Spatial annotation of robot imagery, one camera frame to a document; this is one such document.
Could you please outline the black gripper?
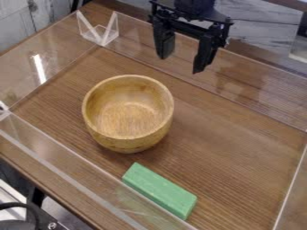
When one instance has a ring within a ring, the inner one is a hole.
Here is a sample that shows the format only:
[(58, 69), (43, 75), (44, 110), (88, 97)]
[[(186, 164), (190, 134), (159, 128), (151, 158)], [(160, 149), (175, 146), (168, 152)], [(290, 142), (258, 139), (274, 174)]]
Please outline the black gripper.
[(215, 58), (219, 42), (230, 35), (232, 19), (215, 9), (216, 0), (150, 0), (154, 41), (160, 59), (175, 48), (175, 32), (199, 39), (194, 73), (204, 71)]

